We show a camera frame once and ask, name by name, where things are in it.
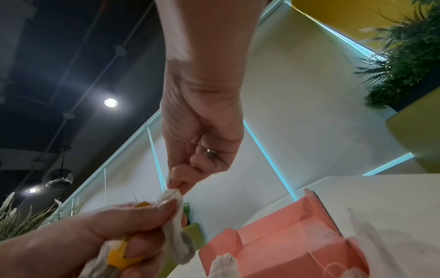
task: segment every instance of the recessed light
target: recessed light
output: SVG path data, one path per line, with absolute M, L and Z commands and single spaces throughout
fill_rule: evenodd
M 117 101 L 116 99 L 114 99 L 114 98 L 107 98 L 107 99 L 104 101 L 104 104 L 105 104 L 107 107 L 116 107 L 116 106 L 118 105 L 118 101 Z
M 29 188 L 28 190 L 26 190 L 26 193 L 37 193 L 38 191 L 40 191 L 39 188 Z

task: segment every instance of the dark ceiling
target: dark ceiling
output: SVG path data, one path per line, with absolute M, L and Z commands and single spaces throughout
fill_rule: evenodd
M 74 168 L 79 170 L 72 169 L 74 184 L 59 191 L 59 196 L 66 198 L 159 108 L 161 87 L 136 95 L 117 91 L 118 97 L 136 98 L 131 103 L 137 103 L 130 113 L 121 116 L 118 129 L 113 126 L 110 133 L 84 129 L 97 113 L 100 116 L 95 117 L 95 126 L 99 124 L 97 118 L 108 121 L 117 117 L 103 106 L 103 89 L 116 89 L 152 44 L 161 39 L 159 16 L 152 0 L 16 2 L 20 1 L 20 5 L 36 11 L 20 26 L 18 43 L 7 46 L 15 55 L 7 74 L 0 76 L 4 84 L 0 87 L 0 201 L 12 191 L 45 184 L 45 175 L 60 159 L 60 146 L 71 146 L 71 153 L 93 149 L 92 156 L 76 157 Z M 0 4 L 3 12 L 18 8 L 6 1 Z M 16 15 L 8 16 L 13 21 Z M 8 33 L 16 33 L 7 20 L 0 20 L 0 25 L 1 39 L 6 41 Z M 126 55 L 116 56 L 115 47 L 122 45 Z M 158 45 L 154 50 L 159 55 L 154 60 L 157 65 L 144 74 L 154 76 L 154 82 L 161 84 L 165 52 L 163 44 Z M 1 65 L 4 57 L 0 58 L 0 66 L 6 68 L 6 64 Z M 66 120 L 66 112 L 75 118 Z M 105 140 L 93 140 L 101 133 L 110 135 Z M 91 145 L 82 146 L 81 142 Z M 21 196 L 18 203 L 26 198 Z

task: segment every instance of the white cloth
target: white cloth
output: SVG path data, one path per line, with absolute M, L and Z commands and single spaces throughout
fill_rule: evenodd
M 176 189 L 165 191 L 157 200 L 156 204 L 166 200 L 177 200 L 177 212 L 172 219 L 162 226 L 165 235 L 165 250 L 172 254 L 177 264 L 188 263 L 195 254 L 195 248 L 191 237 L 182 229 L 183 197 Z M 89 260 L 84 266 L 79 278 L 117 278 L 122 270 L 107 264 L 109 252 L 119 248 L 123 240 L 106 241 L 97 257 Z

